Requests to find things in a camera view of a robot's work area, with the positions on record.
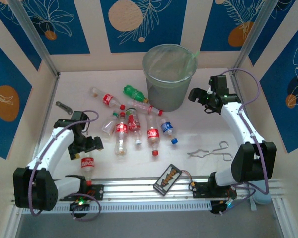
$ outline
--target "blue bottle cap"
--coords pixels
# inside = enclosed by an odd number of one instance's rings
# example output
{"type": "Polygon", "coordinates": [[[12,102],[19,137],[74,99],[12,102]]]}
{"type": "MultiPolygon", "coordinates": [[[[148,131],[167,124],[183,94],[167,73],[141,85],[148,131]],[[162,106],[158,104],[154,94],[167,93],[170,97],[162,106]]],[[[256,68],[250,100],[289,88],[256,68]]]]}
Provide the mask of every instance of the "blue bottle cap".
{"type": "Polygon", "coordinates": [[[176,144],[176,143],[178,143],[177,138],[172,139],[172,140],[171,140],[171,143],[172,143],[172,144],[176,144]]]}

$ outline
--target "wrench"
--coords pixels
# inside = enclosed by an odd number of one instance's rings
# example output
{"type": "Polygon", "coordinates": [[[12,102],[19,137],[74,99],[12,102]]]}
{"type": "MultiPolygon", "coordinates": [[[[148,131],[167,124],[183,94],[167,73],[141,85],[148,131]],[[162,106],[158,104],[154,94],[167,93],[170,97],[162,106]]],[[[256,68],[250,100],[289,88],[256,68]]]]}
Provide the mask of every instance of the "wrench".
{"type": "Polygon", "coordinates": [[[69,115],[71,115],[73,113],[73,110],[69,106],[66,106],[65,104],[61,103],[60,101],[55,102],[55,105],[62,108],[69,115]]]}

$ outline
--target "white floor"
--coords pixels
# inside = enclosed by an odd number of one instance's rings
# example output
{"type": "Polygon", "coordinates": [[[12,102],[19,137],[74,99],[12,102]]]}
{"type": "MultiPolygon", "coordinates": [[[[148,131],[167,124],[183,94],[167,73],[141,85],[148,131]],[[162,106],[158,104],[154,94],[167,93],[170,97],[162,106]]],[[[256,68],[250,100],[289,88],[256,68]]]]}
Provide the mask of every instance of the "white floor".
{"type": "MultiPolygon", "coordinates": [[[[208,89],[210,76],[218,75],[226,69],[199,69],[192,78],[187,96],[192,88],[200,87],[208,89]]],[[[233,93],[233,86],[229,75],[228,86],[230,93],[233,93]]],[[[51,113],[47,123],[45,135],[41,147],[46,143],[51,135],[53,125],[58,119],[70,119],[65,111],[55,106],[56,101],[70,106],[73,111],[83,111],[93,109],[99,112],[99,119],[91,123],[89,135],[99,136],[100,128],[105,118],[112,114],[113,109],[107,107],[102,102],[90,97],[88,90],[91,86],[96,86],[117,97],[121,103],[126,103],[127,96],[123,94],[123,87],[130,84],[147,94],[145,76],[141,70],[129,71],[96,71],[96,72],[65,72],[61,74],[58,88],[51,108],[51,113]]],[[[226,162],[220,155],[209,155],[205,158],[189,157],[187,152],[195,151],[198,148],[207,150],[218,148],[220,141],[227,141],[229,152],[235,156],[237,144],[227,123],[216,113],[206,114],[204,107],[198,103],[193,103],[185,98],[182,106],[170,113],[165,113],[170,117],[171,123],[178,131],[178,144],[172,145],[169,140],[163,137],[160,132],[159,156],[154,158],[151,155],[146,140],[146,120],[145,115],[139,114],[142,127],[142,145],[136,149],[133,139],[128,140],[128,152],[123,157],[118,157],[114,153],[115,137],[110,140],[103,140],[104,149],[93,153],[95,158],[94,178],[139,178],[158,177],[173,163],[181,170],[188,170],[193,176],[209,175],[213,171],[221,170],[230,166],[231,162],[226,162]]],[[[94,118],[93,113],[88,113],[90,118],[94,118]]],[[[53,178],[60,179],[68,174],[81,174],[80,160],[70,160],[66,151],[57,165],[53,178]]]]}

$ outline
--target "green plastic bottle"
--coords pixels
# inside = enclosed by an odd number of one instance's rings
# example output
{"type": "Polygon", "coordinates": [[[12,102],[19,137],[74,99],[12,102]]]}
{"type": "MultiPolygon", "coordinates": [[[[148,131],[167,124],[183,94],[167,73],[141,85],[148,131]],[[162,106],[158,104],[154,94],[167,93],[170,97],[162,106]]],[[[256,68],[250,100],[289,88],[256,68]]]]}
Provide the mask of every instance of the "green plastic bottle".
{"type": "Polygon", "coordinates": [[[130,85],[127,85],[124,87],[124,94],[131,97],[132,99],[138,101],[138,102],[144,102],[147,103],[148,99],[144,97],[143,93],[138,91],[137,89],[133,88],[130,85]]]}

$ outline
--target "plastic bottle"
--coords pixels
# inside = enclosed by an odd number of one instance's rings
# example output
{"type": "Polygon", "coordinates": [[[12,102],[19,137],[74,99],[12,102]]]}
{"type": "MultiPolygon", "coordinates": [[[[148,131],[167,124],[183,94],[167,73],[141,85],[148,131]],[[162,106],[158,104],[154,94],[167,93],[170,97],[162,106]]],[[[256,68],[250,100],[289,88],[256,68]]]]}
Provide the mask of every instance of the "plastic bottle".
{"type": "Polygon", "coordinates": [[[124,94],[131,97],[132,99],[135,99],[138,102],[144,102],[147,103],[148,99],[144,97],[143,93],[138,91],[137,89],[133,88],[130,85],[127,85],[124,87],[124,94]]]}
{"type": "Polygon", "coordinates": [[[106,104],[109,107],[116,106],[119,107],[121,110],[125,109],[125,105],[121,104],[117,98],[110,95],[109,93],[104,93],[96,87],[90,88],[89,92],[92,97],[101,100],[104,104],[106,104]]]}
{"type": "Polygon", "coordinates": [[[176,138],[176,131],[171,125],[168,117],[166,116],[159,117],[158,124],[160,125],[163,134],[171,139],[172,144],[178,143],[178,140],[176,138]]]}
{"type": "Polygon", "coordinates": [[[113,114],[107,117],[103,123],[101,130],[108,136],[111,136],[116,128],[119,117],[118,110],[114,110],[113,114]]]}
{"type": "Polygon", "coordinates": [[[82,174],[85,176],[87,186],[91,186],[91,178],[95,168],[94,158],[91,156],[91,152],[83,152],[81,155],[80,169],[82,174]]]}
{"type": "Polygon", "coordinates": [[[137,102],[136,100],[133,100],[133,99],[129,99],[127,102],[127,105],[130,106],[131,108],[135,108],[138,112],[145,113],[145,114],[153,113],[158,116],[161,116],[163,113],[162,110],[154,108],[148,103],[137,102]]]}
{"type": "Polygon", "coordinates": [[[116,125],[116,146],[115,146],[116,155],[124,155],[127,153],[127,148],[126,148],[127,133],[128,133],[128,129],[127,129],[126,113],[121,112],[120,118],[116,125]]]}
{"type": "Polygon", "coordinates": [[[159,154],[158,146],[160,142],[160,137],[155,115],[146,115],[146,121],[148,143],[152,147],[152,155],[157,156],[159,154]]]}
{"type": "Polygon", "coordinates": [[[135,137],[135,144],[140,145],[141,144],[140,123],[139,123],[136,109],[128,108],[126,110],[126,115],[128,117],[128,130],[135,137]]]}

